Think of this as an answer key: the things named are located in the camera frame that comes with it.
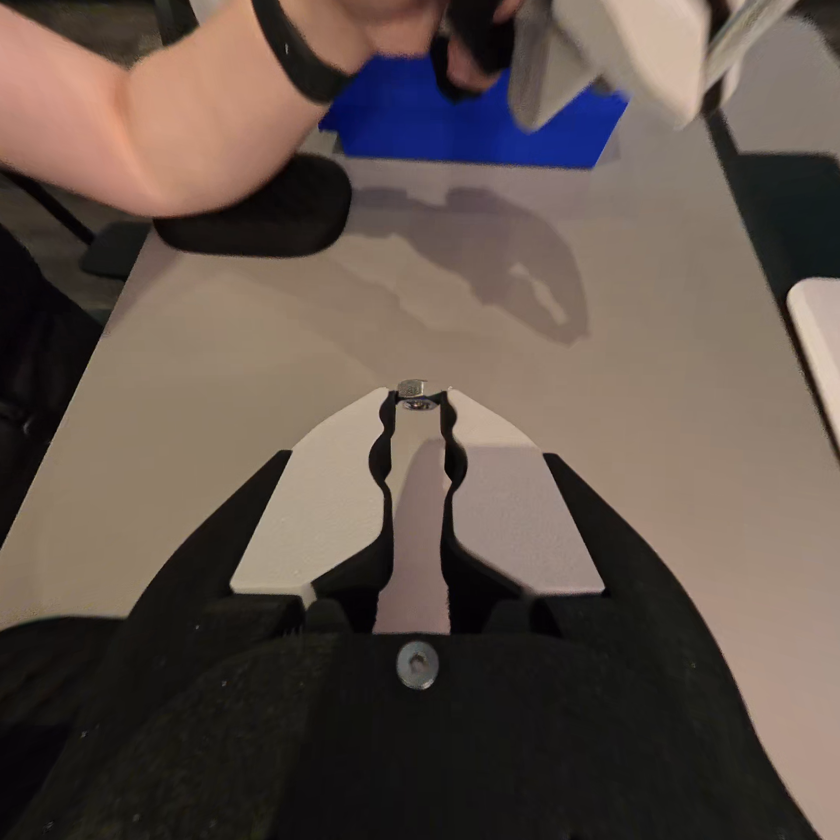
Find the person's left hand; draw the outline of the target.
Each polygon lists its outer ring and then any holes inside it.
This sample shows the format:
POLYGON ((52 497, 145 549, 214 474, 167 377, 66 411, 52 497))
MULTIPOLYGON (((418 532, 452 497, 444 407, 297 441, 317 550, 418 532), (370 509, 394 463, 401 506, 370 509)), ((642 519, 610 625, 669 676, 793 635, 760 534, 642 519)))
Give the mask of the person's left hand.
POLYGON ((284 1, 284 14, 314 54, 347 75, 373 56, 423 56, 446 1, 284 1))

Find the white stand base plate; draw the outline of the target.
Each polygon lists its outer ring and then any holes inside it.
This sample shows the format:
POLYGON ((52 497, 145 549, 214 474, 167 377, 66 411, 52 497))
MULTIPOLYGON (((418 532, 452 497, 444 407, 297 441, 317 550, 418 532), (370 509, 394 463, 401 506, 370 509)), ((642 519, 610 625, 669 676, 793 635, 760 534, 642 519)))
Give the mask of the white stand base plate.
POLYGON ((818 401, 839 447, 839 279, 800 280, 788 292, 787 312, 818 401))

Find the blue plastic bin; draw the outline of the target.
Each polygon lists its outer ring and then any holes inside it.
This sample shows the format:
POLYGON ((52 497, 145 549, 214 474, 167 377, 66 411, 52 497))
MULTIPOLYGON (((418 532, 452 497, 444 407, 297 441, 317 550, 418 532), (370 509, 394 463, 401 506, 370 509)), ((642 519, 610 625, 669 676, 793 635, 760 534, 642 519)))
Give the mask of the blue plastic bin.
POLYGON ((587 88, 540 130, 508 110, 509 71, 480 98, 453 103, 429 58, 375 58, 332 104, 322 131, 348 156, 405 161, 590 170, 627 108, 619 93, 587 88))

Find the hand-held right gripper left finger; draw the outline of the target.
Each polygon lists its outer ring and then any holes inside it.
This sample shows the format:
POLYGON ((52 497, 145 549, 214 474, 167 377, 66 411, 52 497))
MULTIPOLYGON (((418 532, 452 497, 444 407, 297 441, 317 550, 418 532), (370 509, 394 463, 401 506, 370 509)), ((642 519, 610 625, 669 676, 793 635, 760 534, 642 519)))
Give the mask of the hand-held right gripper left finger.
POLYGON ((340 604, 374 629, 394 570, 392 437, 396 394, 379 387, 328 416, 290 451, 230 580, 237 595, 340 604))

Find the person's left forearm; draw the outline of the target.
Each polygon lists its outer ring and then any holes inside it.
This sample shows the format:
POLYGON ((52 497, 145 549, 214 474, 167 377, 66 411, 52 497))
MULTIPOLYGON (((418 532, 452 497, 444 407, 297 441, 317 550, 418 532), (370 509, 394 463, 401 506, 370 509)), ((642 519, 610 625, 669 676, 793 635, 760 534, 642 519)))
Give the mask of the person's left forearm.
POLYGON ((250 2, 131 69, 6 7, 1 36, 2 163, 130 214, 235 203, 324 113, 291 85, 250 2))

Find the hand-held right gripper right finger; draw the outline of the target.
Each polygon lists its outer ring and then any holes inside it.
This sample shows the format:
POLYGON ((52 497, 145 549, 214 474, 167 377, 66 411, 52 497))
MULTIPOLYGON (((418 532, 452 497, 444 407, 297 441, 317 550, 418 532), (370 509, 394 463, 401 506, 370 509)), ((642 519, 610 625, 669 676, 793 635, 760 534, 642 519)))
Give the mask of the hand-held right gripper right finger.
POLYGON ((500 602, 600 596, 605 584, 542 450, 455 388, 443 393, 443 576, 452 632, 500 602))

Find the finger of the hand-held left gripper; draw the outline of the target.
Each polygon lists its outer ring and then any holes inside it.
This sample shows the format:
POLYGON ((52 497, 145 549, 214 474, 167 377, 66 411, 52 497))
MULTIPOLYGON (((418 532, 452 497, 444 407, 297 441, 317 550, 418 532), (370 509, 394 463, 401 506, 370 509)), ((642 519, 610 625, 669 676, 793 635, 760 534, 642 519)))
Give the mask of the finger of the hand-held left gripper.
POLYGON ((699 113, 711 11, 701 1, 557 1, 554 19, 611 85, 680 130, 699 113))
POLYGON ((713 33, 702 66, 703 99, 700 113, 707 116, 718 110, 731 95, 733 85, 727 82, 748 51, 780 22, 798 1, 737 2, 734 9, 713 27, 713 33))

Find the black wristband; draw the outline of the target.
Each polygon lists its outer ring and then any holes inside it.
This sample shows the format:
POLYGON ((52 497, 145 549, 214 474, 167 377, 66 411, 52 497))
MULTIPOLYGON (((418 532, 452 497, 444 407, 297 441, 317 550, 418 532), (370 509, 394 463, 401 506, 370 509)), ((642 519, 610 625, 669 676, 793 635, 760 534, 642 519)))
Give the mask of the black wristband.
POLYGON ((291 85, 308 101, 328 107, 359 76, 319 58, 278 1, 252 1, 251 6, 269 49, 291 85))

